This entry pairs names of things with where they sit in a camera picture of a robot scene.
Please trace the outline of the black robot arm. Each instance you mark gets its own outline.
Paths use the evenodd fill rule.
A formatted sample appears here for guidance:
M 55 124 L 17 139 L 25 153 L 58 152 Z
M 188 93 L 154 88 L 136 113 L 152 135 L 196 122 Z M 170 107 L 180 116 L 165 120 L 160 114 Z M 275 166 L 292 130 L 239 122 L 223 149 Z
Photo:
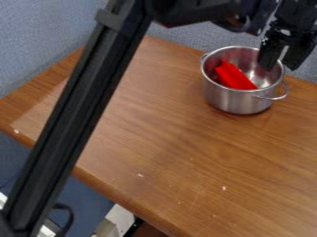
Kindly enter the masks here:
M 259 63 L 302 67 L 317 47 L 317 0 L 145 0 L 154 20 L 168 27 L 204 21 L 228 31 L 261 36 Z

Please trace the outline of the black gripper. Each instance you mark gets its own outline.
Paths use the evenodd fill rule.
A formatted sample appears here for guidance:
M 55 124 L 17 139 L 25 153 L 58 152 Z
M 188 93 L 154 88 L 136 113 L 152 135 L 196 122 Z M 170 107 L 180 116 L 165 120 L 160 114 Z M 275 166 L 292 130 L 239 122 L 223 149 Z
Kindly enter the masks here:
M 298 30 L 282 22 L 271 23 L 259 50 L 259 64 L 265 69 L 271 70 L 275 67 L 287 46 L 290 49 L 283 64 L 291 70 L 298 70 L 317 46 L 317 28 Z

